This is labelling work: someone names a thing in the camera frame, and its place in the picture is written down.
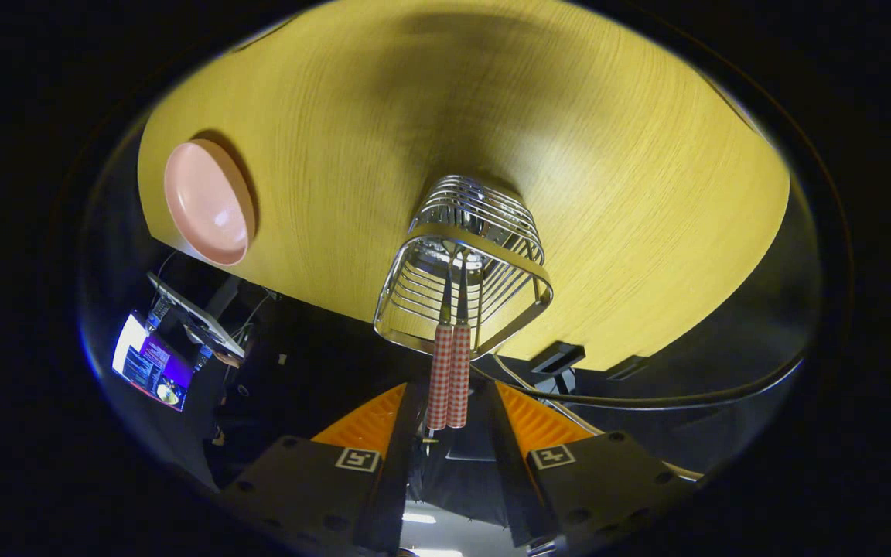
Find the metal wire basket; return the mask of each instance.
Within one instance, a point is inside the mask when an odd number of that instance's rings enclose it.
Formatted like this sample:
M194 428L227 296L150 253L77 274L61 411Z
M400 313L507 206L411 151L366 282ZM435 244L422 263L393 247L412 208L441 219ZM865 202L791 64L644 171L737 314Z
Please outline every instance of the metal wire basket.
M471 359L496 348L552 301L538 229L515 193L464 176L443 177L428 192L408 232L374 314L374 329L391 342L432 352L448 283L449 314L456 315L463 266L446 247L452 244L466 258ZM533 296L523 291L529 282Z

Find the utensil holder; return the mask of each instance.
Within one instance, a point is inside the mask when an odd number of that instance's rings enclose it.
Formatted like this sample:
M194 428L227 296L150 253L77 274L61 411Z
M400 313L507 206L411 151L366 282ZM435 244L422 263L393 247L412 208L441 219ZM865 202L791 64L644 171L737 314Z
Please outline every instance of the utensil holder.
M538 317L554 295L541 267L545 251L531 212L517 194L496 184L465 176L436 181L384 281L374 330L395 344L432 353L449 265L453 323L459 298L461 260L452 257L449 243L466 257L470 360L475 360ZM517 295L529 283L534 296L514 313L507 306L524 301Z

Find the red checkered handle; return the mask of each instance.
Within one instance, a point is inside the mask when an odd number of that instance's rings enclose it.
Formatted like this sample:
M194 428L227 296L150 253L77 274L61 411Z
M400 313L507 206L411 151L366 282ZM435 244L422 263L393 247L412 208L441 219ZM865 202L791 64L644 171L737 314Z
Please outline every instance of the red checkered handle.
M466 425L469 402L469 325L456 325L452 332L452 377L449 381L449 427Z
M440 323L435 328L432 383L428 386L428 412L425 413L425 425L430 429L446 427L449 416L450 371L452 371L452 325Z

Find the pink bowl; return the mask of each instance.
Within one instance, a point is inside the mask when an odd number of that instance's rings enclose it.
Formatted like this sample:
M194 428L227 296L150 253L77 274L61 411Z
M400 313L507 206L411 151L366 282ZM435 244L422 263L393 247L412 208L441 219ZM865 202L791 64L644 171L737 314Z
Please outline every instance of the pink bowl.
M163 170L163 194L195 251L217 265L243 261L255 230L254 205L225 149L200 138L178 145Z

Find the table surface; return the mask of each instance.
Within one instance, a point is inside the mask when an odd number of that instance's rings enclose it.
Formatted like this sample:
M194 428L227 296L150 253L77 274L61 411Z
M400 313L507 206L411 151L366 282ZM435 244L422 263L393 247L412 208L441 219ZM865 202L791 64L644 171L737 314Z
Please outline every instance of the table surface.
M720 306L770 246L789 188L775 149L696 70L549 0L339 0L181 81L149 116L138 187L152 236L200 257L163 199L167 156L195 137L232 152L257 205L250 251L227 270L357 320L374 318L431 183L510 184L555 299L499 353L582 344L593 370Z

